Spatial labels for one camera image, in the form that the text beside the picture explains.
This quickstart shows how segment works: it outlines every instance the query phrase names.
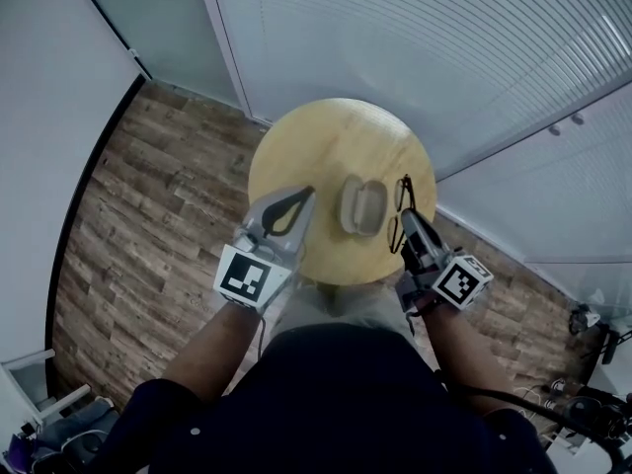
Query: table top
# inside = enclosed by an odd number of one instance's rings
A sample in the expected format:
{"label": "table top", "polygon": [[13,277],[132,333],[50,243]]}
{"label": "table top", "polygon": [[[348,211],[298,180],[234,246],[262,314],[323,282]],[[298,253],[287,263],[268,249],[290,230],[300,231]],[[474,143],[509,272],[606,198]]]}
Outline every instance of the table top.
{"label": "table top", "polygon": [[[361,237],[338,221],[339,193],[349,174],[384,183],[386,219],[380,233]],[[418,137],[383,109],[358,100],[326,99],[281,118],[262,140],[250,169],[250,203],[280,188],[311,185],[316,206],[300,272],[328,284],[373,282],[400,269],[392,255],[388,220],[396,214],[397,180],[408,174],[417,210],[435,218],[435,174]]]}

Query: person's arm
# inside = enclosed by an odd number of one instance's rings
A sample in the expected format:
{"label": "person's arm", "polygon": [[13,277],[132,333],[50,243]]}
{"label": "person's arm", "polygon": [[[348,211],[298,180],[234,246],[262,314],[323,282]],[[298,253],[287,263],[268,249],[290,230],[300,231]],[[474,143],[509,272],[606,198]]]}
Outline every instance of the person's arm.
{"label": "person's arm", "polygon": [[190,389],[202,402],[218,399],[244,359],[260,321],[254,309],[226,303],[171,360],[163,379]]}
{"label": "person's arm", "polygon": [[[442,304],[422,316],[436,360],[448,379],[477,388],[514,393],[505,371],[458,309]],[[467,402],[483,416],[512,407],[489,397],[467,397]]]}

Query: black cable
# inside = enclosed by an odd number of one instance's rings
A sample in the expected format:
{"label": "black cable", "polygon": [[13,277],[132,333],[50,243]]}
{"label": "black cable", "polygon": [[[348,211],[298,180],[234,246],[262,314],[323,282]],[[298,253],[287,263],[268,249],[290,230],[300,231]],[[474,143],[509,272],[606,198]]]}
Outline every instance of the black cable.
{"label": "black cable", "polygon": [[454,389],[454,391],[457,393],[460,392],[467,395],[479,395],[483,397],[492,397],[498,400],[502,400],[504,402],[509,402],[510,404],[515,404],[524,409],[527,409],[528,411],[532,411],[540,416],[543,416],[544,418],[547,418],[548,420],[551,420],[552,422],[555,422],[561,425],[562,427],[566,427],[567,429],[571,429],[577,432],[578,434],[583,435],[584,437],[592,440],[594,443],[599,445],[606,453],[608,453],[608,456],[610,457],[610,461],[612,462],[611,472],[614,472],[615,470],[620,471],[619,464],[623,462],[623,454],[621,453],[619,448],[615,446],[614,443],[601,437],[601,435],[594,434],[592,430],[584,427],[582,424],[577,423],[574,420],[570,420],[566,418],[565,416],[559,413],[556,413],[555,411],[551,411],[550,409],[547,409],[545,407],[538,406],[537,404],[533,404],[532,402],[529,402],[526,399],[517,397],[516,395],[513,395],[511,393],[506,393],[504,391],[496,391],[496,390],[485,390],[483,388],[474,388],[473,386],[467,386],[465,384],[459,384],[453,381],[447,381],[445,379],[443,380],[443,382],[447,386],[448,390]]}
{"label": "black cable", "polygon": [[262,316],[261,317],[261,323],[262,323],[262,327],[261,327],[261,335],[259,336],[259,358],[261,359],[261,354],[263,352],[263,347],[264,347],[264,334],[266,333],[266,319]]}

